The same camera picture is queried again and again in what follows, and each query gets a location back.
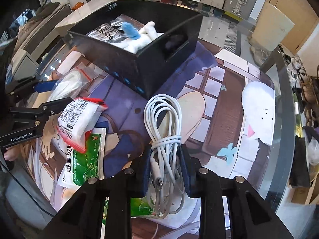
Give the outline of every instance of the clear plastic bag with white cable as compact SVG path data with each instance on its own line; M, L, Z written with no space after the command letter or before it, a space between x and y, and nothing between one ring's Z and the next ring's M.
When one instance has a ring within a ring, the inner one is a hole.
M91 68L80 63L62 76L54 85L47 101L59 100L67 97L75 99L81 89L97 77Z
M157 128L157 118L161 112L168 112L167 135L161 135ZM144 123L152 140L150 157L152 175L146 198L154 208L157 218L178 213L184 204L185 190L177 157L177 147L181 144L181 107L176 99L166 94L154 96L146 104ZM179 197L179 207L171 210L172 202Z

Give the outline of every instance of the orange object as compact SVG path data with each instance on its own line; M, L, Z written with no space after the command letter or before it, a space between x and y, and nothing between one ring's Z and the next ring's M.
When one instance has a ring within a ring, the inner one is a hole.
M74 5L71 10L75 11L75 10L79 9L82 5L84 5L83 2L77 2L77 4Z

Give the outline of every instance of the blue plush ear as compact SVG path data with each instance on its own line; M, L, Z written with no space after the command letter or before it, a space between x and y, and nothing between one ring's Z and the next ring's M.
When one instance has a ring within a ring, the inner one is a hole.
M122 30L124 30L125 34L133 40L139 39L141 37L141 35L138 33L138 31L133 27L131 23L123 23Z

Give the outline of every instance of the green packet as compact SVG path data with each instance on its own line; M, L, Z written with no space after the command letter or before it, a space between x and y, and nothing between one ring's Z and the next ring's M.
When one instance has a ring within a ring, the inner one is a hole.
M90 177L103 175L104 146L106 140L106 128L94 128L86 139L86 153L81 154L71 146L67 147L67 161L61 172L58 184L75 191ZM105 200L102 222L105 224L108 198ZM147 203L146 198L131 199L131 216L154 215L154 209Z

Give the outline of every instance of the pink cat ear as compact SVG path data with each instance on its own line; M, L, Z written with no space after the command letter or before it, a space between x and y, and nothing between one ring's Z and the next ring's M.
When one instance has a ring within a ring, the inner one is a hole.
M252 129L250 125L248 125L248 133L247 136L251 137L253 134L255 134L255 131Z

